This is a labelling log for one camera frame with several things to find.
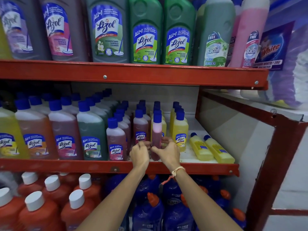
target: product label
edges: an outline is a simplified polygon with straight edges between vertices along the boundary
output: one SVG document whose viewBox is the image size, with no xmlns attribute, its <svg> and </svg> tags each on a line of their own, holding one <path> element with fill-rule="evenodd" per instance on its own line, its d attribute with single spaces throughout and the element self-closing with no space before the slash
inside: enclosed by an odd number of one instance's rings
<svg viewBox="0 0 308 231">
<path fill-rule="evenodd" d="M 74 231 L 78 228 L 79 225 L 70 225 L 67 227 L 67 231 Z"/>
<path fill-rule="evenodd" d="M 179 146 L 179 147 L 185 147 L 185 143 L 186 143 L 186 134 L 177 134 L 175 136 L 175 143 Z"/>
<path fill-rule="evenodd" d="M 91 16 L 95 54 L 102 57 L 122 57 L 124 47 L 121 12 L 111 5 L 97 5 L 92 8 Z"/>
<path fill-rule="evenodd" d="M 98 138 L 85 136 L 81 138 L 85 155 L 91 158 L 101 158 L 100 141 Z"/>
<path fill-rule="evenodd" d="M 137 131 L 136 132 L 136 144 L 141 140 L 147 141 L 147 134 L 142 131 Z"/>
<path fill-rule="evenodd" d="M 190 33 L 182 27 L 174 27 L 167 32 L 166 63 L 186 64 Z"/>
<path fill-rule="evenodd" d="M 224 67 L 228 49 L 229 44 L 220 37 L 219 32 L 212 32 L 206 42 L 204 66 Z"/>
<path fill-rule="evenodd" d="M 261 51 L 253 67 L 282 70 L 294 23 L 290 22 L 264 32 L 261 37 Z"/>
<path fill-rule="evenodd" d="M 75 140 L 72 136 L 56 135 L 55 139 L 60 157 L 77 156 Z"/>
<path fill-rule="evenodd" d="M 150 24 L 139 24 L 134 27 L 133 36 L 134 62 L 156 62 L 157 29 Z"/>
<path fill-rule="evenodd" d="M 243 68 L 250 68 L 253 66 L 256 60 L 256 56 L 258 55 L 259 43 L 260 43 L 259 32 L 253 31 L 249 35 L 246 43 L 246 48 L 241 63 Z"/>
<path fill-rule="evenodd" d="M 198 150 L 207 149 L 205 143 L 203 143 L 202 141 L 197 141 L 197 142 L 195 142 L 195 144 L 196 144 Z"/>
<path fill-rule="evenodd" d="M 230 40 L 230 44 L 229 44 L 229 50 L 228 50 L 228 55 L 227 55 L 227 60 L 226 60 L 226 67 L 231 62 L 235 40 L 236 40 L 236 36 L 232 36 Z"/>
<path fill-rule="evenodd" d="M 49 154 L 44 136 L 39 134 L 26 134 L 23 138 L 32 157 L 37 158 L 40 155 Z"/>
<path fill-rule="evenodd" d="M 0 153 L 2 156 L 19 155 L 13 135 L 0 133 Z"/>
<path fill-rule="evenodd" d="M 32 53 L 33 48 L 21 8 L 12 1 L 0 0 L 0 16 L 11 51 Z"/>
<path fill-rule="evenodd" d="M 109 145 L 110 160 L 123 160 L 123 147 L 122 145 L 110 144 Z"/>
<path fill-rule="evenodd" d="M 73 48 L 65 10 L 55 4 L 42 6 L 50 50 L 53 55 L 71 56 Z"/>
</svg>

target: green bottle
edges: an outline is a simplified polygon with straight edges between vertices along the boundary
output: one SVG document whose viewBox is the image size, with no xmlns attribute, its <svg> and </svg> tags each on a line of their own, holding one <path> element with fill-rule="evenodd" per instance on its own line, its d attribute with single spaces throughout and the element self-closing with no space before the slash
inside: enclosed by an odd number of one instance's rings
<svg viewBox="0 0 308 231">
<path fill-rule="evenodd" d="M 131 63 L 160 64 L 163 8 L 158 0 L 129 0 Z"/>
<path fill-rule="evenodd" d="M 161 64 L 190 65 L 195 20 L 188 0 L 165 0 Z"/>
</svg>

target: orange bottle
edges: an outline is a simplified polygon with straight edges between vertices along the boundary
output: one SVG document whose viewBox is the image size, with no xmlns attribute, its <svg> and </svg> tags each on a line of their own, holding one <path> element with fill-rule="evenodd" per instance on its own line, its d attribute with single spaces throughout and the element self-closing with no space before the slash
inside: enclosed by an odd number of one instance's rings
<svg viewBox="0 0 308 231">
<path fill-rule="evenodd" d="M 45 179 L 45 188 L 43 189 L 43 195 L 46 200 L 52 200 L 61 208 L 68 202 L 72 189 L 70 186 L 60 184 L 58 175 L 51 175 Z"/>
<path fill-rule="evenodd" d="M 74 189 L 79 184 L 80 174 L 78 173 L 59 173 L 59 179 L 61 184 L 69 185 Z"/>
<path fill-rule="evenodd" d="M 13 197 L 7 187 L 0 189 L 0 230 L 23 231 L 18 215 L 24 207 L 23 198 Z"/>
<path fill-rule="evenodd" d="M 95 207 L 102 201 L 100 197 L 100 185 L 92 184 L 90 174 L 85 173 L 79 177 L 79 186 L 76 186 L 74 190 L 79 189 L 83 190 L 85 198 L 92 199 Z"/>
<path fill-rule="evenodd" d="M 44 189 L 44 182 L 38 179 L 38 175 L 34 172 L 24 172 L 22 175 L 23 183 L 18 187 L 17 192 L 23 197 L 35 191 L 42 191 Z"/>
<path fill-rule="evenodd" d="M 26 207 L 19 214 L 19 221 L 26 230 L 64 231 L 59 208 L 55 202 L 44 200 L 41 191 L 33 192 L 25 199 Z"/>
<path fill-rule="evenodd" d="M 67 231 L 73 231 L 94 210 L 94 202 L 85 199 L 82 190 L 75 190 L 70 194 L 70 201 L 61 212 L 61 219 L 65 222 Z"/>
</svg>

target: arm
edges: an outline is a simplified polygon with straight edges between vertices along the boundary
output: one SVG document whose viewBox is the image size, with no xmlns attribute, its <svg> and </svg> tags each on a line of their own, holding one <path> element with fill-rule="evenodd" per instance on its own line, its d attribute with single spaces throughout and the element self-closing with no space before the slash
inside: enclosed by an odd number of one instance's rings
<svg viewBox="0 0 308 231">
<path fill-rule="evenodd" d="M 180 166 L 180 150 L 172 139 L 163 138 L 168 142 L 165 149 L 152 147 L 151 150 L 160 156 L 161 161 L 170 172 Z M 179 169 L 175 179 L 187 201 L 189 209 L 200 230 L 240 231 L 242 230 L 224 210 L 222 210 L 186 173 Z"/>
<path fill-rule="evenodd" d="M 133 169 L 82 222 L 76 231 L 118 230 L 150 160 L 144 142 L 139 142 L 133 146 L 129 155 L 133 162 Z"/>
</svg>

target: white bottle cap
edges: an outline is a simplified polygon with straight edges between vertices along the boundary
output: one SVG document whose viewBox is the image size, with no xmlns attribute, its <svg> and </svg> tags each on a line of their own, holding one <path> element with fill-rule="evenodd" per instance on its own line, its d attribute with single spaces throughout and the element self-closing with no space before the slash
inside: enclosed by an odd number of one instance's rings
<svg viewBox="0 0 308 231">
<path fill-rule="evenodd" d="M 7 205 L 12 199 L 13 196 L 8 187 L 0 189 L 0 207 Z"/>
<path fill-rule="evenodd" d="M 82 190 L 88 189 L 92 185 L 91 175 L 85 173 L 79 177 L 79 187 Z"/>
<path fill-rule="evenodd" d="M 39 209 L 44 205 L 44 202 L 45 200 L 41 191 L 35 191 L 29 194 L 25 199 L 25 203 L 29 212 L 33 212 Z"/>
<path fill-rule="evenodd" d="M 34 172 L 24 172 L 21 177 L 25 185 L 30 185 L 38 180 L 38 176 Z"/>
<path fill-rule="evenodd" d="M 84 195 L 82 190 L 75 190 L 69 197 L 72 209 L 78 209 L 84 204 Z"/>
<path fill-rule="evenodd" d="M 51 175 L 45 179 L 45 186 L 48 191 L 54 191 L 59 188 L 60 180 L 58 175 Z"/>
</svg>

